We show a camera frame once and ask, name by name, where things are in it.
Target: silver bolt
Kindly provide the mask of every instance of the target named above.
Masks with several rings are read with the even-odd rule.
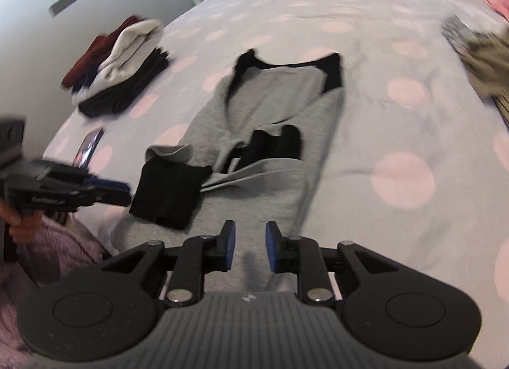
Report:
[[[312,301],[317,303],[321,303],[331,299],[333,296],[332,292],[328,289],[318,288],[311,289],[307,292],[307,297],[309,297]]]
[[[184,303],[192,299],[192,293],[186,289],[174,289],[170,290],[166,297],[171,302]]]

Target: white folded garment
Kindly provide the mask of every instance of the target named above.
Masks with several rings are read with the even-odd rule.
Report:
[[[142,20],[125,28],[113,45],[111,54],[99,65],[90,87],[82,87],[72,95],[72,104],[78,105],[133,76],[156,48],[162,33],[162,22],[157,19]]]

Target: bed sheet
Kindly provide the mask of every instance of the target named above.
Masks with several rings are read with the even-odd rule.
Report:
[[[472,357],[503,368],[509,134],[440,33],[452,14],[476,30],[505,25],[482,0],[206,0],[165,28],[172,63],[129,111],[73,113],[45,156],[71,162],[104,126],[91,170],[136,189],[145,149],[176,144],[248,48],[271,63],[339,52],[345,106],[301,233],[321,246],[354,240],[467,292],[483,313]],[[114,252],[121,213],[95,205],[76,218]]]

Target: purple pants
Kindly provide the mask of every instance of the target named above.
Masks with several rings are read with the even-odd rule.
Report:
[[[19,246],[19,262],[0,265],[0,369],[14,369],[30,355],[16,325],[20,302],[37,288],[103,260],[104,248],[44,218],[36,237]]]

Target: phone screen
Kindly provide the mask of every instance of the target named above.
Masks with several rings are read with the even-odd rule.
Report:
[[[88,133],[83,142],[81,143],[80,149],[78,150],[73,166],[79,168],[87,168],[90,159],[92,158],[92,154],[97,148],[97,144],[101,139],[101,136],[104,134],[103,128],[98,128]]]

